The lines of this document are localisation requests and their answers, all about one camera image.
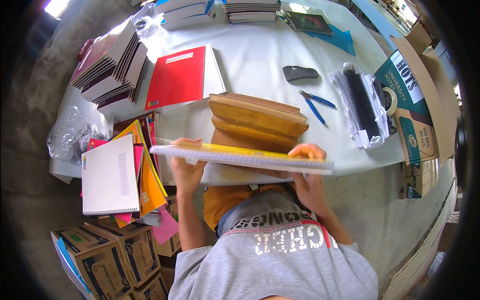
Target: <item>person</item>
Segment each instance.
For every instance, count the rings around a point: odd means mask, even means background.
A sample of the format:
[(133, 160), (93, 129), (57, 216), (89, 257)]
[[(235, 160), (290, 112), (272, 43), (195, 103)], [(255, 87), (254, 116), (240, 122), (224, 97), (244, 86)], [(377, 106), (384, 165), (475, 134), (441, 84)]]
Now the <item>person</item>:
[[(288, 155), (326, 152), (299, 144)], [(377, 299), (377, 275), (328, 206), (321, 175), (292, 173), (296, 195), (278, 184), (207, 187), (204, 219), (219, 236), (208, 246), (193, 205), (206, 162), (171, 164), (182, 252), (169, 299)]]

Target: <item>white notebook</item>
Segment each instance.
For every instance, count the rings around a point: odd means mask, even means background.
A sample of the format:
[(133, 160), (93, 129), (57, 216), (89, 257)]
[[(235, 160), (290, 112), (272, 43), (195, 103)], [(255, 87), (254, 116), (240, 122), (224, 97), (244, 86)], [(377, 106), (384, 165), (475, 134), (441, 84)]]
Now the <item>white notebook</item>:
[(133, 135), (82, 154), (83, 214), (140, 211), (133, 158)]

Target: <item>white table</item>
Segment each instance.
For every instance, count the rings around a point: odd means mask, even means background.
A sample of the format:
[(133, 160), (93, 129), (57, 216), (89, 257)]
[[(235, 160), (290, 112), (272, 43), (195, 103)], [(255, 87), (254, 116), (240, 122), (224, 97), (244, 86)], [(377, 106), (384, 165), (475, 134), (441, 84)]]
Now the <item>white table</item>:
[[(216, 18), (212, 23), (171, 32), (160, 28), (155, 36), (143, 42), (148, 47), (147, 55), (151, 61), (156, 61), (163, 55), (211, 43), (227, 91), (299, 107), (310, 125), (300, 137), (300, 141), (316, 143), (325, 149), (327, 158), (334, 162), (334, 175), (366, 171), (404, 161), (398, 134), (389, 137), (381, 147), (372, 150), (355, 146), (342, 110), (340, 93), (328, 79), (328, 72), (341, 70), (343, 63), (348, 61), (360, 65), (366, 73), (374, 74), (386, 60), (380, 46), (346, 7), (324, 0), (298, 0), (297, 3), (303, 5), (293, 5), (297, 11), (304, 9), (315, 13), (313, 7), (321, 9), (334, 26), (343, 31), (350, 30), (357, 57), (305, 33), (293, 31), (280, 19), (275, 23), (230, 25), (219, 3), (216, 5)], [(318, 80), (305, 79), (290, 84), (282, 73), (282, 67), (286, 65), (314, 68), (320, 77)], [(153, 65), (147, 69), (137, 105), (120, 112), (121, 120), (142, 114), (152, 72)], [(300, 89), (328, 99), (338, 107), (338, 110), (332, 110), (315, 103), (327, 127), (313, 115), (298, 93)], [(84, 100), (80, 92), (71, 86), (67, 87), (62, 106), (64, 105), (79, 106), (99, 122), (101, 131), (111, 129), (111, 121), (107, 121), (95, 110), (94, 105)], [(204, 142), (209, 142), (214, 129), (211, 116), (212, 112), (204, 100), (169, 111), (166, 109), (159, 118), (157, 134), (166, 139), (201, 137)], [(163, 183), (175, 184), (169, 159), (163, 158), (161, 162)], [(80, 168), (56, 159), (50, 164), (50, 172), (77, 178), (81, 176)], [(278, 178), (213, 163), (207, 164), (202, 178), (202, 183), (209, 185), (280, 181)]]

